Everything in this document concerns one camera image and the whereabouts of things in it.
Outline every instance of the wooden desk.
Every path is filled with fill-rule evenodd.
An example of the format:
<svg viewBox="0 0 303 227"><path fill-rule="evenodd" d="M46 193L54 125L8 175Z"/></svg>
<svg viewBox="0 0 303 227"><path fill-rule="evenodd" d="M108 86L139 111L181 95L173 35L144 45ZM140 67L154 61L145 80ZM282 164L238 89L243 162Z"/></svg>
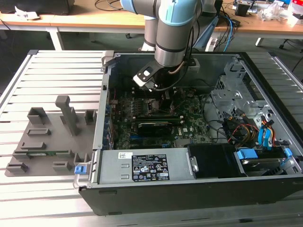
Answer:
<svg viewBox="0 0 303 227"><path fill-rule="evenodd" d="M296 25L291 27L287 24L286 19L282 19L280 22L277 20L262 21L258 18L256 13L248 13L246 17L239 17L235 15L235 11L232 9L232 5L227 5L233 2L232 0L225 0L223 8L231 19L235 19L241 22L237 33L251 33L257 32L259 34L286 34L286 35L302 35L303 26ZM215 31L225 31L226 23L220 22Z"/></svg>
<svg viewBox="0 0 303 227"><path fill-rule="evenodd" d="M264 38L281 38L281 39L303 39L303 26L295 25L293 27L287 24L286 19L281 21L271 20L262 21L258 18L256 13L248 13L246 17L239 17L235 15L232 5L228 3L232 0L224 0L223 8L231 17L241 22L237 29L236 36L241 37L255 37L257 38L256 46L260 46ZM226 22L219 20L212 37L210 38L206 51L212 51L214 48L214 40L218 39L226 30Z"/></svg>
<svg viewBox="0 0 303 227"><path fill-rule="evenodd" d="M127 11L102 11L95 7L96 0L76 0L72 12L68 16L54 16L52 26L98 27L143 29L144 18ZM106 2L98 4L99 8L111 10Z"/></svg>
<svg viewBox="0 0 303 227"><path fill-rule="evenodd" d="M70 15L54 16L41 15L41 20L24 21L16 18L13 14L0 14L0 18L12 30L47 31L50 33L56 50L64 50L60 32L89 32L93 41L93 33L144 33L144 18L141 15L126 11L101 11L95 7L96 0L75 0L75 5ZM289 38L303 39L303 26L290 27L286 20L261 21L256 14L248 14L247 17L234 15L234 10L225 0L224 10L231 18L241 22L236 36L259 38L256 45L260 45L263 38ZM106 2L98 4L100 8L111 9ZM0 29L7 28L0 23ZM212 40L217 39L226 30L226 23L219 21L214 30Z"/></svg>

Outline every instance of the aluminum extrusion table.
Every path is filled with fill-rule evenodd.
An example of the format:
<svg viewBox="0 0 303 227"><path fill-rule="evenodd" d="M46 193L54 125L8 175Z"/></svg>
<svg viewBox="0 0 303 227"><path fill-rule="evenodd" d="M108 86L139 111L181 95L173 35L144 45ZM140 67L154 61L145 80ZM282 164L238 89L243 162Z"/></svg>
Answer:
<svg viewBox="0 0 303 227"><path fill-rule="evenodd" d="M302 224L302 192L267 205L99 217L73 188L72 176L6 177L5 167L26 128L27 112L32 106L58 112L54 104L57 95L69 95L70 106L76 112L98 108L103 76L100 72L102 51L30 53L0 99L0 226L290 227ZM275 81L289 81L287 69L279 66L274 57L255 53L251 58L260 70L274 68L274 75L268 75L275 76ZM291 102L293 95L302 95L289 83L284 91L281 86L277 87L284 93L286 102ZM161 195L147 196L155 196L160 205Z"/></svg>

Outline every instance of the black cable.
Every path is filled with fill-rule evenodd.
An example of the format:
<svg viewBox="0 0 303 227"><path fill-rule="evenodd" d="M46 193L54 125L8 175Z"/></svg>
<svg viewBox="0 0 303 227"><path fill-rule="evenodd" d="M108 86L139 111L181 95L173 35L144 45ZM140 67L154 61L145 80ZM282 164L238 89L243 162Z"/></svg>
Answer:
<svg viewBox="0 0 303 227"><path fill-rule="evenodd" d="M101 3L101 2L107 2L108 3L108 5L111 7L111 8L113 8L113 9L102 9L102 8L99 8L97 5L99 4L99 3ZM110 12L110 11L120 11L120 10L123 10L123 8L120 8L120 9L118 9L118 8L116 8L116 7L114 7L114 6L112 6L111 4L113 4L113 3L115 3L115 2L118 2L119 0L114 0L114 1L112 1L112 2L108 2L108 0L97 0L96 2L95 2L95 7L97 8L97 9L99 9L99 10L102 10L102 11L108 11L108 12Z"/></svg>
<svg viewBox="0 0 303 227"><path fill-rule="evenodd" d="M303 60L303 57L300 58L300 60L296 63L296 65L294 66L292 72L294 72L295 68L297 68L298 64Z"/></svg>
<svg viewBox="0 0 303 227"><path fill-rule="evenodd" d="M290 43L288 42L288 40L287 40L286 42L288 43L288 45L292 46L293 48L296 48L294 45L290 44Z"/></svg>
<svg viewBox="0 0 303 227"><path fill-rule="evenodd" d="M211 93L209 93L209 94L205 97L205 100L204 100L204 102L203 102L203 104L202 104L202 117L203 117L202 119L203 119L204 122L209 126L210 129L215 130L216 132L220 133L221 135L223 135L224 137L227 138L227 136L226 136L223 132L221 132L220 130L216 129L215 127L209 125L208 122L206 121L205 116L204 116L205 104L206 104L207 98L210 96L210 94L211 94Z"/></svg>
<svg viewBox="0 0 303 227"><path fill-rule="evenodd" d="M190 38L190 35L191 35L191 46L190 46L190 51L189 51L188 59L190 59L191 53L192 53L192 51L193 51L193 45L194 45L194 28L192 27L190 31L191 31L191 32L189 33L189 38ZM179 79L178 79L175 83L173 83L172 85L170 85L170 86L168 86L168 87L165 87L165 88L160 88L160 89L157 88L157 89L155 89L155 91L166 91L166 90L168 90L168 89L174 87L177 83L179 83L179 82L185 77L185 75L186 75L186 73L187 73L187 70L188 70L188 64L187 64L187 66L186 66L186 68L185 68L185 72L183 73L183 75L182 75L181 77L179 77Z"/></svg>
<svg viewBox="0 0 303 227"><path fill-rule="evenodd" d="M197 20L197 24L198 24L198 35L197 35L196 41L194 42L195 44L196 44L196 42L198 41L198 38L199 38L199 36L200 36L200 23L199 23L198 20Z"/></svg>
<svg viewBox="0 0 303 227"><path fill-rule="evenodd" d="M8 28L8 30L10 30L10 31L11 31L11 29L10 29L10 28L7 26L7 24L5 24L5 23L4 23L4 21L3 21L3 20L1 20L1 19L0 19L0 21L2 22L2 24L3 24L3 25L5 25L5 27L7 27L7 28Z"/></svg>
<svg viewBox="0 0 303 227"><path fill-rule="evenodd" d="M224 14L224 16L225 16L225 17L228 17L228 18L230 19L230 16L225 12L223 6L221 6L221 8L222 8L222 11L221 11L221 12ZM226 33L227 33L227 34L230 33L230 22L229 22L229 20L228 20L227 18L225 18L225 17L224 17L224 20L225 20L225 22L226 22L226 24L227 24L227 27L226 27L226 30L225 30L223 36L221 36L221 38L220 38L218 44L215 46L214 51L215 51L217 48L220 49L220 46L221 46L222 44L226 43L227 38L228 38L228 35L227 35L227 36L225 36L225 35L226 35Z"/></svg>
<svg viewBox="0 0 303 227"><path fill-rule="evenodd" d="M202 78L196 78L196 79L193 79L192 81L190 81L190 87L191 87L191 85L192 85L192 82L195 81L195 80L200 80L200 81L202 81L203 83L205 83L208 87L214 88L214 86L211 86L209 83L207 83L207 82L206 82L204 79L202 79Z"/></svg>
<svg viewBox="0 0 303 227"><path fill-rule="evenodd" d="M217 139L216 142L214 142L214 143L217 143L219 139L222 139L222 138L219 138L219 130L220 130L220 129L223 129L223 127L218 128L217 137L216 137L216 138L212 138L212 140Z"/></svg>

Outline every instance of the motherboard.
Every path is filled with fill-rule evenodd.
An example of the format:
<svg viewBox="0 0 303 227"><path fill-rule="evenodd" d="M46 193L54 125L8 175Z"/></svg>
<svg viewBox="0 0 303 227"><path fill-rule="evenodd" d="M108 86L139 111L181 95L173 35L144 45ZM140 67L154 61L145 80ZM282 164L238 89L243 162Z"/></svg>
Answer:
<svg viewBox="0 0 303 227"><path fill-rule="evenodd" d="M176 88L164 93L133 89L115 95L111 106L114 149L182 148L210 143L196 90Z"/></svg>

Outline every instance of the blue plastic clip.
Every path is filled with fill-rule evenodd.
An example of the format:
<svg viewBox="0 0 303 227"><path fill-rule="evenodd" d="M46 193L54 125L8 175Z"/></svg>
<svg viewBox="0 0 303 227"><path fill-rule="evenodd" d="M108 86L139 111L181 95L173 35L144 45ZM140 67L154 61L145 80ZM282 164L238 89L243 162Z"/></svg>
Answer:
<svg viewBox="0 0 303 227"><path fill-rule="evenodd" d="M265 137L264 137L264 142L263 142L263 146L265 148L267 148L268 150L271 150L271 147L269 146L269 143L268 143L270 134L271 134L270 130L266 130Z"/></svg>
<svg viewBox="0 0 303 227"><path fill-rule="evenodd" d="M285 148L284 153L287 155L287 157L290 157L293 155L292 151L289 148Z"/></svg>
<svg viewBox="0 0 303 227"><path fill-rule="evenodd" d="M259 143L259 145L262 145L263 133L264 133L264 128L263 128L263 126L261 126L260 131L259 131L259 135L258 135L258 143Z"/></svg>
<svg viewBox="0 0 303 227"><path fill-rule="evenodd" d="M258 143L259 143L259 145L263 144L263 146L265 148L267 148L268 150L271 150L271 147L269 146L269 142L268 142L270 135L271 135L270 130L267 130L267 129L264 130L263 126L260 128L259 135L258 135Z"/></svg>
<svg viewBox="0 0 303 227"><path fill-rule="evenodd" d="M87 170L87 166L76 166L74 173L79 175L85 175L87 174L86 170Z"/></svg>
<svg viewBox="0 0 303 227"><path fill-rule="evenodd" d="M254 149L241 149L237 151L239 159L252 159L258 158L258 155Z"/></svg>

